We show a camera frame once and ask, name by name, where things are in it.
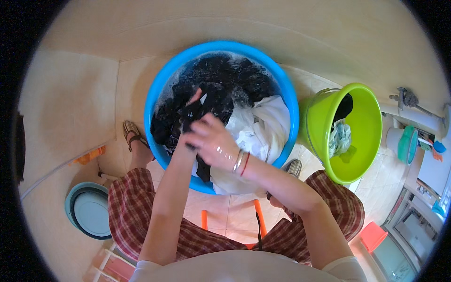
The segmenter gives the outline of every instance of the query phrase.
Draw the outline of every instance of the red string bracelet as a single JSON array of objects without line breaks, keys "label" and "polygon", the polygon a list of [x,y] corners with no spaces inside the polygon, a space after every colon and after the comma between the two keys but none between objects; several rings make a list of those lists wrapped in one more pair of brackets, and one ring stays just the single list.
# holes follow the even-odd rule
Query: red string bracelet
[{"label": "red string bracelet", "polygon": [[244,168],[243,168],[243,171],[241,172],[240,177],[243,176],[244,170],[246,169],[246,166],[248,165],[248,160],[249,160],[249,156],[250,156],[250,155],[251,155],[251,153],[248,153],[248,157],[246,158],[246,163],[244,164]]}]

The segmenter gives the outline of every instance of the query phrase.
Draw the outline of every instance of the hand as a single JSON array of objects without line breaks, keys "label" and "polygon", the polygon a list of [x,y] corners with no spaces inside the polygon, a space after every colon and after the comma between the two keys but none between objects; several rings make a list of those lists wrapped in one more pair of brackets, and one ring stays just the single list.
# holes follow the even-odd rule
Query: hand
[{"label": "hand", "polygon": [[232,171],[239,148],[221,120],[207,113],[193,122],[191,129],[192,132],[184,134],[184,141],[196,147],[198,155],[208,165]]}]

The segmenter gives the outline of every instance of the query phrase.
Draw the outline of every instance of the light blue cloth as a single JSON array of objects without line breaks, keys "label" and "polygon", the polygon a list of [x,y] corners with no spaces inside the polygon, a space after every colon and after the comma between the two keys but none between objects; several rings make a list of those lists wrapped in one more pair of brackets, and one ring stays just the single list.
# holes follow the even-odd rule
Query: light blue cloth
[{"label": "light blue cloth", "polygon": [[351,127],[341,121],[337,122],[329,136],[329,158],[339,156],[348,151],[351,143]]}]

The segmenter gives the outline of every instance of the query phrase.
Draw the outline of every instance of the red plaid pants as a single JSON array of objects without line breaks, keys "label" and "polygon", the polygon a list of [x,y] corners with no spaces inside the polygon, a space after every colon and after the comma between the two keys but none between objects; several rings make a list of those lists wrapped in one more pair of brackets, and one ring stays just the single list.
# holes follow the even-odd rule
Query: red plaid pants
[{"label": "red plaid pants", "polygon": [[[306,181],[324,199],[349,242],[362,229],[364,207],[359,198],[341,185],[332,182],[325,171],[313,173]],[[138,260],[149,227],[155,196],[152,177],[148,170],[135,168],[115,180],[108,192],[110,230],[118,248],[127,256]],[[292,219],[281,219],[262,238],[262,249],[282,254],[302,264],[310,263],[302,219],[284,208]],[[237,241],[207,231],[182,219],[176,261],[202,254],[225,250],[247,250]],[[252,250],[258,250],[258,244]]]}]

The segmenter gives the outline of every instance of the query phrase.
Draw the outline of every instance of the wet laundry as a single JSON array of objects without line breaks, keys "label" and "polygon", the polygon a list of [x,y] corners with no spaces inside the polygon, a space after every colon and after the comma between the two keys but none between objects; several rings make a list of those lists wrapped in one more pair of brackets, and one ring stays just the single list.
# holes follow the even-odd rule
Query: wet laundry
[{"label": "wet laundry", "polygon": [[329,158],[340,156],[345,163],[349,163],[357,151],[357,148],[351,146],[351,127],[345,124],[345,118],[352,112],[353,107],[352,96],[348,93],[337,107],[329,135]]},{"label": "wet laundry", "polygon": [[351,113],[353,107],[354,102],[352,100],[352,96],[348,93],[343,97],[338,105],[332,124],[334,124],[337,120],[342,120],[347,117]]},{"label": "wet laundry", "polygon": [[352,143],[351,127],[339,120],[334,123],[329,135],[329,158],[339,156],[350,148]]},{"label": "wet laundry", "polygon": [[[255,102],[274,95],[274,82],[265,69],[246,58],[229,54],[207,54],[188,62],[177,82],[171,85],[173,95],[156,109],[151,122],[151,134],[170,156],[181,132],[190,131],[190,124],[211,112],[226,125],[234,107],[251,108]],[[196,90],[202,98],[186,105]],[[210,180],[210,167],[197,156],[197,175]]]},{"label": "wet laundry", "polygon": [[[290,112],[280,96],[263,98],[253,108],[235,108],[225,127],[238,147],[267,163],[281,154],[290,135]],[[256,193],[258,187],[228,171],[211,168],[216,194]]]}]

